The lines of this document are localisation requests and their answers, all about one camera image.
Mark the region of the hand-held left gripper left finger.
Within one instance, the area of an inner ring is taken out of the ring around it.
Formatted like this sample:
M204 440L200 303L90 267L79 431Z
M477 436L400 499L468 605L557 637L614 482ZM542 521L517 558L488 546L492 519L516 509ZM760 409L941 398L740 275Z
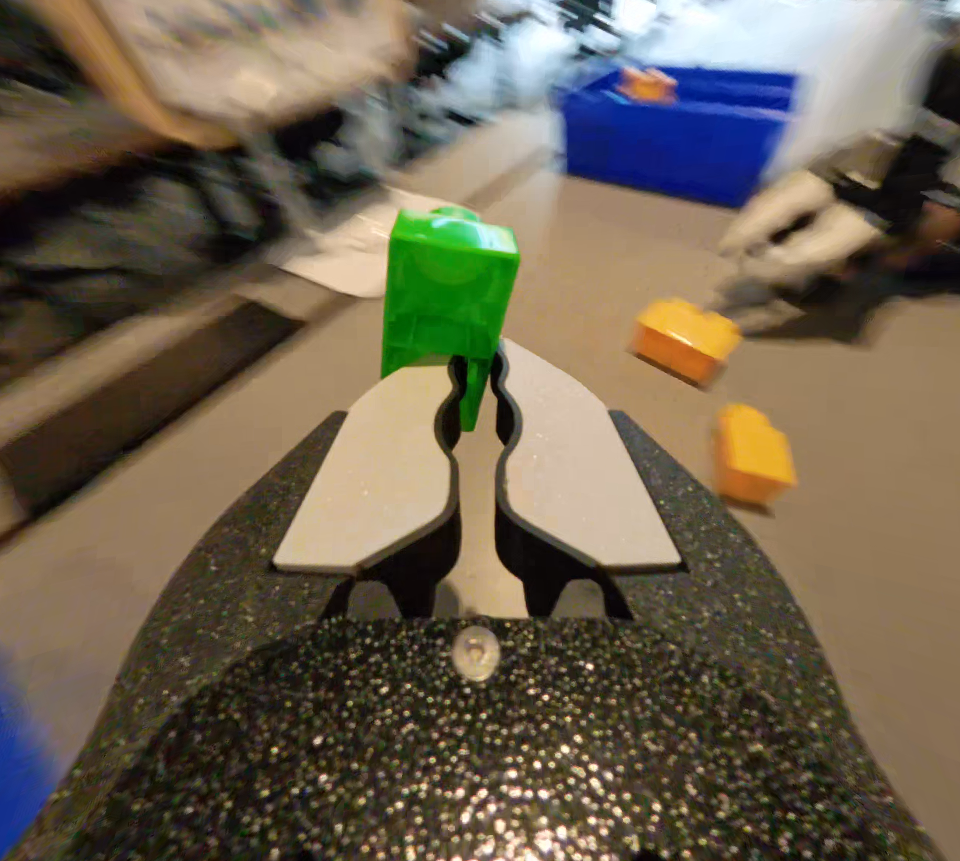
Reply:
M403 617L430 617L462 543L462 386L426 358L349 408L279 543L273 567L385 586Z

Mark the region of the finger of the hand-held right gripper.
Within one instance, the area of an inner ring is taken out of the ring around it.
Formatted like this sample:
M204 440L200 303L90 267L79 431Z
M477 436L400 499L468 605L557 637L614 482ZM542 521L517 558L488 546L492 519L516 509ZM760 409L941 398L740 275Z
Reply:
M794 171L754 195L720 240L720 255L742 257L834 202L834 186L811 171Z
M806 286L885 239L871 216L853 207L828 207L785 240L750 255L749 279L765 286Z

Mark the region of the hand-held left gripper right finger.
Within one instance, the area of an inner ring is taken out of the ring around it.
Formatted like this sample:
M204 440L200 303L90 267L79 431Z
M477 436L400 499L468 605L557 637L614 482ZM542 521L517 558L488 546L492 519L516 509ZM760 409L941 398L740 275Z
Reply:
M494 543L549 617L569 584L594 583L607 617L631 617L617 581L684 571L678 547L606 405L510 339L490 375L496 434Z

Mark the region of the yellow mega block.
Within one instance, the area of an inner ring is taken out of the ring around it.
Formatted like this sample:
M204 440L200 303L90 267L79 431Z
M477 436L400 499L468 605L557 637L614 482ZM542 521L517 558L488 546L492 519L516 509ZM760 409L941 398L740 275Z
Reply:
M730 318L681 298L658 299L639 311L626 351L631 357L708 390L743 340Z
M717 414L713 430L714 488L740 507L769 509L797 486L786 435L761 411L731 403Z

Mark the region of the green mega block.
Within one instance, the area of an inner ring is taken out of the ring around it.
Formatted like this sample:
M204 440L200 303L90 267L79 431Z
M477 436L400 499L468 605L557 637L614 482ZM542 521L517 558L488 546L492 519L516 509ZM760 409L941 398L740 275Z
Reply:
M472 211L399 210L388 246L381 376L431 356L462 360L461 428L474 431L521 260L514 231Z

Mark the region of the orange mega block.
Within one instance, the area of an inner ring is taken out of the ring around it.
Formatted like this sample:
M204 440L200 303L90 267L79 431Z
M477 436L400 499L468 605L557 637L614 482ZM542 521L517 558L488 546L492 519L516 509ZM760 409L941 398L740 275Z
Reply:
M677 101L677 80L657 68L624 66L615 87L619 95L634 103L666 106Z

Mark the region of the blue plastic bin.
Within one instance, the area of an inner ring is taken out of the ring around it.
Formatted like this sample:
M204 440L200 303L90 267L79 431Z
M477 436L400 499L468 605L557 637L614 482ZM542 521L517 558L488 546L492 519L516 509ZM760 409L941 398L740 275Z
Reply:
M716 207L739 208L759 188L790 126L797 74L667 67L670 102L628 99L620 66L555 94L566 171Z

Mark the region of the white paper sheet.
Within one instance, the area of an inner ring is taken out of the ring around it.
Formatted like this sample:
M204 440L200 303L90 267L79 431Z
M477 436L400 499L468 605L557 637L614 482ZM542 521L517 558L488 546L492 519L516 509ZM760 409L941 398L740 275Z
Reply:
M332 292L375 300L386 290L389 242L402 209L428 212L436 198L382 188L355 197L321 217L307 235L270 250L268 262L282 272Z

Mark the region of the dark cloth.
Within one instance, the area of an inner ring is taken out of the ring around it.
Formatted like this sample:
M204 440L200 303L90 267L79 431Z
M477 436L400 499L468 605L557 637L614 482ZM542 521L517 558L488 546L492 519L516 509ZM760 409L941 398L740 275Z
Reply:
M2 201L1 383L276 238L240 151L174 147Z

